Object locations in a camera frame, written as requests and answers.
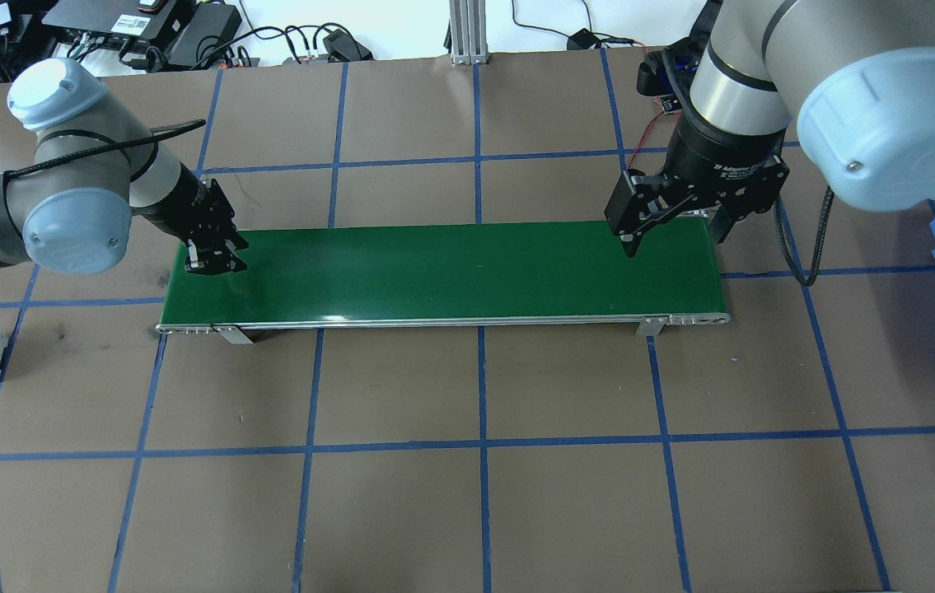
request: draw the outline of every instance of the red wire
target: red wire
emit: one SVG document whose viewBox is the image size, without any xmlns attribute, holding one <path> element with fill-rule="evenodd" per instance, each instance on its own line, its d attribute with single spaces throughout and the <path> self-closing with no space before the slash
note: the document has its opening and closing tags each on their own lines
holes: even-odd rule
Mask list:
<svg viewBox="0 0 935 593">
<path fill-rule="evenodd" d="M 647 128 L 643 130 L 643 136 L 639 139 L 638 145 L 636 145 L 636 150 L 632 153 L 632 158 L 629 158 L 629 169 L 632 169 L 633 162 L 636 161 L 636 155 L 639 154 L 639 151 L 643 147 L 643 143 L 647 141 L 651 132 L 654 131 L 654 124 L 658 123 L 658 120 L 664 115 L 664 112 L 660 112 L 654 116 L 654 119 L 651 119 L 651 123 L 647 124 Z"/>
</svg>

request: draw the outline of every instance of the light blue joint cap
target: light blue joint cap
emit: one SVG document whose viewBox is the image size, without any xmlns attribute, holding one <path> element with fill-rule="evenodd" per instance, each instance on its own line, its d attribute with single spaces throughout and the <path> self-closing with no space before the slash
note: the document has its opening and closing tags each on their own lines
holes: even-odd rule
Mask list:
<svg viewBox="0 0 935 593">
<path fill-rule="evenodd" d="M 82 64 L 49 58 L 27 68 L 9 87 L 7 105 L 34 132 L 61 124 L 97 104 L 109 89 Z"/>
<path fill-rule="evenodd" d="M 935 199 L 935 48 L 896 49 L 826 78 L 797 117 L 800 147 L 862 210 Z"/>
<path fill-rule="evenodd" d="M 124 258 L 131 233 L 127 200 L 101 188 L 43 199 L 24 222 L 27 255 L 56 273 L 103 273 Z"/>
</svg>

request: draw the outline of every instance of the power adapter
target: power adapter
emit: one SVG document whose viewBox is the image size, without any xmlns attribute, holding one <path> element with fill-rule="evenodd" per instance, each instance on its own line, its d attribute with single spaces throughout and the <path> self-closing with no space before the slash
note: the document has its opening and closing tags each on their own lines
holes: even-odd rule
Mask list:
<svg viewBox="0 0 935 593">
<path fill-rule="evenodd" d="M 602 45 L 602 40 L 590 30 L 582 29 L 566 39 L 566 49 L 596 49 Z"/>
<path fill-rule="evenodd" d="M 325 38 L 325 52 L 331 63 L 358 63 L 372 60 L 372 50 L 358 43 L 345 30 L 333 30 Z"/>
<path fill-rule="evenodd" d="M 196 5 L 192 20 L 171 45 L 166 57 L 165 70 L 189 70 L 203 57 L 214 53 L 214 45 L 225 44 L 236 36 L 241 27 L 241 12 L 232 4 L 205 2 Z M 204 65 L 215 63 L 221 56 L 214 54 Z"/>
</svg>

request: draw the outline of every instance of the robotic arm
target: robotic arm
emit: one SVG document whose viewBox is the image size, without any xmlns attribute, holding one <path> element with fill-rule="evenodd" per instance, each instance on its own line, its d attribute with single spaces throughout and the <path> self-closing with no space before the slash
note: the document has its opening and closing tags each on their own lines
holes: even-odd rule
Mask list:
<svg viewBox="0 0 935 593">
<path fill-rule="evenodd" d="M 771 209 L 794 115 L 849 205 L 935 199 L 935 0 L 709 1 L 690 37 L 640 64 L 637 89 L 682 116 L 662 171 L 623 172 L 606 206 L 628 256 L 685 211 L 717 208 L 719 243 Z"/>
<path fill-rule="evenodd" d="M 50 58 L 27 68 L 7 104 L 38 143 L 37 165 L 0 172 L 0 268 L 33 259 L 58 273 L 102 273 L 124 257 L 140 214 L 185 243 L 188 273 L 246 269 L 236 252 L 248 243 L 218 183 L 197 180 L 82 65 Z M 98 147 L 108 151 L 79 154 Z"/>
</svg>

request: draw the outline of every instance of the green conveyor belt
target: green conveyor belt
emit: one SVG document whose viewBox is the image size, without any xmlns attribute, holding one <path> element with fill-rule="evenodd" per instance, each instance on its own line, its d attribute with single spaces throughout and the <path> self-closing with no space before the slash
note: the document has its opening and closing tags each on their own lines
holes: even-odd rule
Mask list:
<svg viewBox="0 0 935 593">
<path fill-rule="evenodd" d="M 605 222 L 242 234 L 244 273 L 187 274 L 178 251 L 159 328 L 727 319 L 704 218 L 648 233 L 635 259 Z"/>
</svg>

